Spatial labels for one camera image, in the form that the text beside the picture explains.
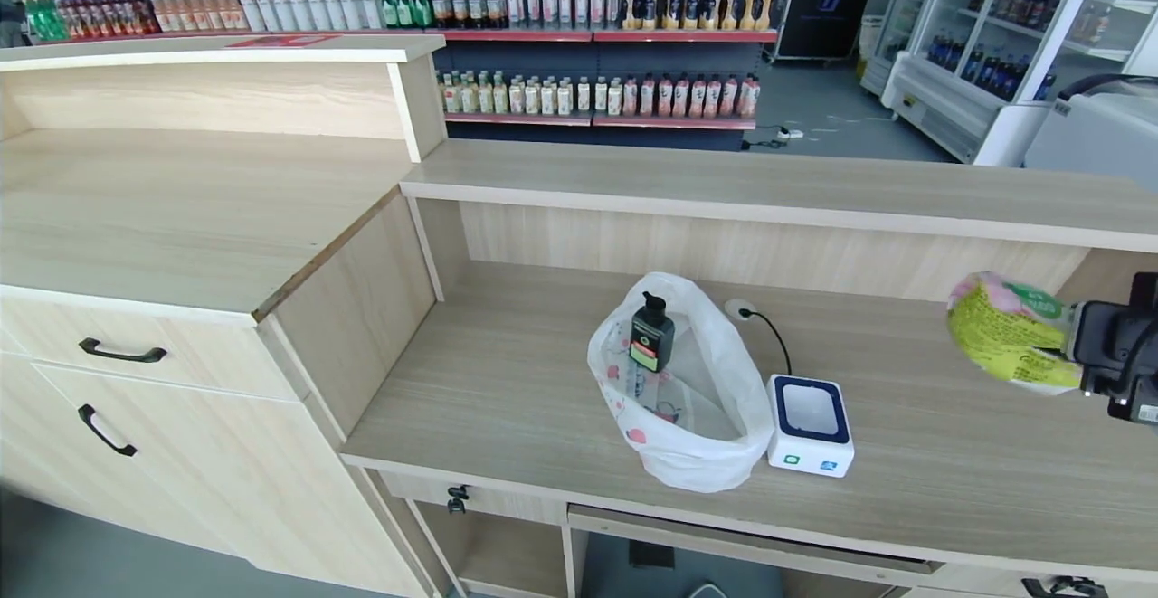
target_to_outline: black drawer handle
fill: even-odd
[[[1109,598],[1106,588],[1087,577],[1058,576],[1053,586],[1046,590],[1038,578],[1021,578],[1021,586],[1033,598],[1064,598],[1067,596],[1089,596],[1089,598]]]
[[[466,515],[467,501],[470,499],[470,495],[467,494],[467,486],[452,487],[446,493],[450,496],[450,499],[446,502],[446,511],[452,515]]]
[[[83,338],[80,341],[80,348],[85,350],[85,353],[91,356],[100,356],[102,358],[116,358],[117,360],[130,360],[132,363],[156,363],[157,360],[164,358],[166,353],[169,351],[162,350],[159,347],[146,351],[145,353],[138,353],[137,356],[131,356],[127,353],[110,353],[108,351],[101,351],[96,349],[101,345],[101,341],[96,338]]]
[[[76,413],[80,414],[80,421],[85,422],[85,425],[88,426],[88,430],[96,433],[96,437],[101,438],[101,442],[103,442],[104,444],[108,444],[109,448],[116,451],[117,453],[124,455],[125,458],[132,458],[133,454],[137,454],[135,446],[131,444],[124,446],[117,446],[116,444],[112,444],[112,440],[104,437],[104,433],[101,432],[101,429],[96,428],[96,424],[93,423],[93,415],[96,415],[96,408],[91,408],[90,404],[86,403],[80,408],[78,408]]]

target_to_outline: yellow food package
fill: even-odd
[[[948,300],[948,331],[968,358],[1042,394],[1061,394],[1082,379],[1082,366],[1061,355],[1072,318],[1071,306],[996,272],[973,272]]]

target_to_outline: light wood countertop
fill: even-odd
[[[343,446],[347,462],[819,545],[1041,573],[1158,578],[1158,439],[1104,399],[1041,398],[950,341],[940,302],[701,286],[778,326],[794,372],[845,393],[845,479],[772,469],[732,491],[662,486],[625,445],[586,364],[637,279],[470,263]],[[757,367],[783,371],[762,323]]]
[[[450,139],[405,195],[1158,251],[1158,195],[1114,177],[848,158]]]
[[[250,323],[412,168],[403,141],[164,130],[32,131],[0,156],[6,292]]]
[[[153,64],[409,63],[446,45],[441,35],[344,35],[292,48],[230,46],[258,37],[171,37],[5,49],[0,72]]]

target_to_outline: black cable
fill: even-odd
[[[772,324],[772,321],[770,321],[768,316],[765,316],[763,313],[758,311],[749,311],[747,308],[741,308],[738,313],[740,314],[740,318],[752,318],[753,315],[755,315],[756,318],[763,320],[765,324],[768,324],[768,327],[772,330],[772,334],[776,336],[776,342],[780,343],[780,351],[784,352],[784,366],[787,367],[789,375],[791,377],[792,358],[789,357],[789,348],[784,345],[784,338],[780,337],[780,333],[776,330],[776,326]]]

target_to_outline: white plastic bag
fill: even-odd
[[[628,349],[645,291],[667,301],[675,323],[672,359],[658,374]],[[650,272],[633,285],[592,336],[587,364],[620,432],[664,484],[732,489],[768,452],[775,424],[756,364],[735,327],[683,277]]]

